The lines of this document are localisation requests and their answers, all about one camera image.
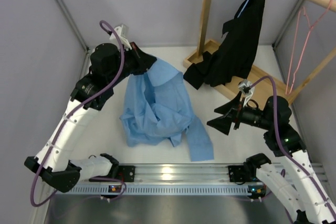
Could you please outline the light blue shirt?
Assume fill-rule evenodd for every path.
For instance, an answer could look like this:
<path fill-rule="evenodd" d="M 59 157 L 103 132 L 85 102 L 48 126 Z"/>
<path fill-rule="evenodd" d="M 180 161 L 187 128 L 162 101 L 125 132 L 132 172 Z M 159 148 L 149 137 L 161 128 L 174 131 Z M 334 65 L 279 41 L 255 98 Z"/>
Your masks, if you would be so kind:
<path fill-rule="evenodd" d="M 129 147 L 164 140 L 176 147 L 185 135 L 191 161 L 214 159 L 213 143 L 194 113 L 183 74 L 166 61 L 158 59 L 146 73 L 129 77 L 120 120 Z"/>

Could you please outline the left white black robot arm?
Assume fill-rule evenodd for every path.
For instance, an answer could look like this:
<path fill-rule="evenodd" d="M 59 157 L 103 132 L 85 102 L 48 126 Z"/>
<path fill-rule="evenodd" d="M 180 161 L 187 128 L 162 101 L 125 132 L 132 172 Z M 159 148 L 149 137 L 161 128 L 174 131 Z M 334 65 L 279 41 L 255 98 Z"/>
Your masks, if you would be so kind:
<path fill-rule="evenodd" d="M 113 96 L 113 88 L 129 75 L 146 73 L 156 60 L 135 43 L 123 51 L 111 43 L 98 45 L 90 56 L 89 71 L 76 83 L 54 133 L 36 156 L 26 158 L 24 165 L 62 193 L 72 190 L 82 180 L 117 179 L 119 162 L 111 155 L 76 161 L 70 160 L 70 155 L 87 125 Z"/>

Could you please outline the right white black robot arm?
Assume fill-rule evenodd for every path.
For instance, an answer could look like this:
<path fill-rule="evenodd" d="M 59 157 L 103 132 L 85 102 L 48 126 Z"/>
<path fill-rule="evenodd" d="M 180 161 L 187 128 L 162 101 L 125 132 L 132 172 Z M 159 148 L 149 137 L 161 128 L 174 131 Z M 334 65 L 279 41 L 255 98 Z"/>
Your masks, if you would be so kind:
<path fill-rule="evenodd" d="M 292 111 L 287 100 L 272 95 L 263 109 L 244 105 L 244 101 L 239 93 L 216 108 L 214 111 L 220 116 L 208 121 L 207 125 L 225 135 L 241 124 L 265 130 L 265 143 L 291 182 L 263 153 L 246 158 L 243 163 L 245 176 L 265 184 L 282 203 L 293 223 L 335 223 L 335 204 L 316 175 L 303 140 L 289 124 Z"/>

